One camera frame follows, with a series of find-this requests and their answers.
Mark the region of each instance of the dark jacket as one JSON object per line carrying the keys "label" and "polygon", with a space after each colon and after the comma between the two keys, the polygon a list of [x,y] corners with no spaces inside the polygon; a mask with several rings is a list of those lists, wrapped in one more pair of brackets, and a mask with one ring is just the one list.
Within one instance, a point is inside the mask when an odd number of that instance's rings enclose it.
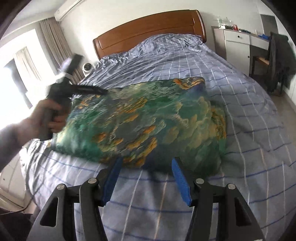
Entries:
{"label": "dark jacket", "polygon": [[271,33],[268,56],[267,92],[273,92],[278,82],[290,88],[291,77],[296,73],[296,59],[288,37]]}

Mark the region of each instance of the metal bolt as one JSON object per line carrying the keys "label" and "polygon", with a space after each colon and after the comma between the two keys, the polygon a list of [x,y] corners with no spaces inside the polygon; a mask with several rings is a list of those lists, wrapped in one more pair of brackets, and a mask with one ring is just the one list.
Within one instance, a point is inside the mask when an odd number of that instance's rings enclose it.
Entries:
{"label": "metal bolt", "polygon": [[231,189],[231,190],[233,190],[233,189],[235,189],[235,185],[232,184],[232,183],[229,183],[229,184],[228,184],[228,188]]}
{"label": "metal bolt", "polygon": [[58,190],[63,190],[64,188],[65,188],[65,185],[64,184],[57,185],[57,189]]}
{"label": "metal bolt", "polygon": [[197,184],[203,184],[205,181],[202,178],[198,178],[195,180]]}
{"label": "metal bolt", "polygon": [[96,178],[92,177],[88,180],[89,184],[94,184],[96,183]]}

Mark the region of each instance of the desk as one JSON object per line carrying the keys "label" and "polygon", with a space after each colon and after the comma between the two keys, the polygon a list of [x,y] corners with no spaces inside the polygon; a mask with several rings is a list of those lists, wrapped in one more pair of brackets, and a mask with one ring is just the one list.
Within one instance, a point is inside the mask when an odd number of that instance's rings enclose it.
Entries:
{"label": "desk", "polygon": [[269,41],[254,34],[229,29],[214,29],[215,51],[231,65],[249,76],[250,59],[254,55],[265,56]]}

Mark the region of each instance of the bottle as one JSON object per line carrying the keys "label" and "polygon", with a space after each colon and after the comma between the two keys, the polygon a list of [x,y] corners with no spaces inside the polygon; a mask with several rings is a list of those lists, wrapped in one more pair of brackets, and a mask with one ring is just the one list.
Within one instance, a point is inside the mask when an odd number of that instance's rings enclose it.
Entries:
{"label": "bottle", "polygon": [[217,16],[218,26],[221,27],[222,24],[222,18],[220,16]]}

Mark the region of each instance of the sheer curtain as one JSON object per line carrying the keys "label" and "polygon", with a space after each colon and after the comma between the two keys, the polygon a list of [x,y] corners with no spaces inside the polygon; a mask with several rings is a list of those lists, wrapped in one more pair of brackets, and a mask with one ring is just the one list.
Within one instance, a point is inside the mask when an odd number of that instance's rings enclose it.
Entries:
{"label": "sheer curtain", "polygon": [[[65,36],[55,18],[47,18],[40,21],[45,40],[59,66],[63,61],[72,56],[72,51],[65,39]],[[72,84],[79,83],[84,78],[81,69],[73,73]]]}
{"label": "sheer curtain", "polygon": [[20,77],[28,90],[26,93],[30,102],[35,105],[45,98],[46,84],[42,83],[41,76],[36,69],[27,47],[14,54],[15,65]]}

